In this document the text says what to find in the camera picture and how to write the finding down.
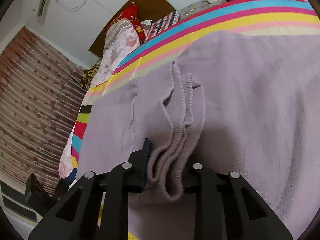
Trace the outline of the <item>brown floral curtain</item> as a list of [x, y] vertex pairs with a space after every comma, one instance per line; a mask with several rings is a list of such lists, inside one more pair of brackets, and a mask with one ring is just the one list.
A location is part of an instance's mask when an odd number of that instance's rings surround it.
[[48, 193], [86, 91], [83, 68], [22, 28], [1, 53], [1, 175], [25, 186], [35, 174]]

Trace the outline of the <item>yellow black patterned blanket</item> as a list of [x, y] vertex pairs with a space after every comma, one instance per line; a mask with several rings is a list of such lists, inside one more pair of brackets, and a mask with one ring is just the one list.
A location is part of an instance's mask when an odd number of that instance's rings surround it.
[[101, 64], [101, 59], [99, 59], [91, 68], [83, 71], [81, 76], [81, 87], [82, 89], [88, 90], [91, 86], [93, 77], [97, 74]]

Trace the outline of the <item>pink floral quilt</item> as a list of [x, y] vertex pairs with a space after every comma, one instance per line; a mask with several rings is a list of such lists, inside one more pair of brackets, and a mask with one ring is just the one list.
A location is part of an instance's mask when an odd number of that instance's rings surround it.
[[[140, 40], [133, 25], [126, 18], [112, 25], [106, 32], [103, 58], [97, 74], [93, 77], [90, 88], [82, 101], [82, 106], [92, 105], [98, 86], [104, 84], [116, 70], [116, 67], [132, 51], [140, 46]], [[71, 176], [75, 178], [78, 167], [81, 141], [88, 122], [88, 113], [79, 113], [76, 123], [68, 137], [67, 145], [63, 150], [59, 164], [59, 176], [61, 179]]]

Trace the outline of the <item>red plaid sheet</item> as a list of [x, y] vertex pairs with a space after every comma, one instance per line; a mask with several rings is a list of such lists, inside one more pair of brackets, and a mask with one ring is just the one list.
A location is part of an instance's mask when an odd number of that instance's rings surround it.
[[163, 18], [157, 20], [156, 22], [153, 22], [151, 25], [148, 34], [146, 35], [145, 41], [147, 42], [148, 40], [154, 38], [158, 34], [164, 32], [171, 26], [175, 25], [178, 23], [180, 20], [180, 14], [178, 11], [173, 11], [167, 16], [164, 16]]

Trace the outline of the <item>floral covered nightstand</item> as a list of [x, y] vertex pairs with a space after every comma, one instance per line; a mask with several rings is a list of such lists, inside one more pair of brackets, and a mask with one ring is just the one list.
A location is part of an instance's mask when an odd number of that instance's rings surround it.
[[184, 20], [198, 12], [204, 11], [206, 9], [209, 9], [211, 7], [216, 7], [218, 5], [221, 5], [225, 3], [226, 0], [216, 0], [214, 3], [209, 3], [207, 0], [200, 0], [198, 2], [195, 2], [193, 4], [190, 4], [189, 6], [182, 8], [180, 10], [180, 20]]

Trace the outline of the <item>red embroidered pillow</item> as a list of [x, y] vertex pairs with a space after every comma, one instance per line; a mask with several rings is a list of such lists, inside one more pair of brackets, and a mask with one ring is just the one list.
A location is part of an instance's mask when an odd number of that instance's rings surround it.
[[144, 33], [143, 27], [138, 18], [138, 5], [135, 2], [130, 3], [122, 12], [117, 13], [116, 16], [110, 20], [110, 22], [106, 25], [105, 30], [116, 24], [118, 21], [126, 18], [133, 25], [136, 33], [138, 34], [140, 43], [144, 43], [146, 39], [146, 35]]

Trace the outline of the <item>dark brown headboard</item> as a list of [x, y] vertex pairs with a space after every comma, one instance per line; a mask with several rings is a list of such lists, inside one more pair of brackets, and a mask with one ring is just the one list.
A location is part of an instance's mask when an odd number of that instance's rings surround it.
[[128, 0], [103, 27], [88, 51], [99, 58], [103, 57], [103, 48], [105, 44], [107, 28], [110, 26], [111, 22], [132, 2], [134, 2], [138, 7], [137, 18], [140, 21], [152, 20], [155, 22], [175, 10], [175, 8], [167, 0]]

